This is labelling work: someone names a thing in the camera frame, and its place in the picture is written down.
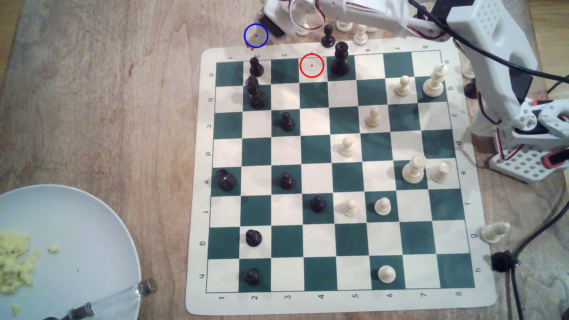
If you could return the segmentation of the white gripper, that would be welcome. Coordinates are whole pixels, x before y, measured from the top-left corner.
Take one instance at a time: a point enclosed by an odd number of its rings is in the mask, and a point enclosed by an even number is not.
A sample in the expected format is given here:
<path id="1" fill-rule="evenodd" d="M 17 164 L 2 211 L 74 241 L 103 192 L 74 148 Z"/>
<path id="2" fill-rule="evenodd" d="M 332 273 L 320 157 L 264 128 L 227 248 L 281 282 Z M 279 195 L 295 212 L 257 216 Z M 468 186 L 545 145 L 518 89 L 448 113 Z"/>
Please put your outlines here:
<path id="1" fill-rule="evenodd" d="M 310 27 L 309 16 L 317 15 L 319 24 Z M 304 36 L 325 25 L 325 15 L 317 5 L 317 1 L 265 1 L 260 11 L 259 23 L 269 35 L 276 39 L 287 36 Z"/>

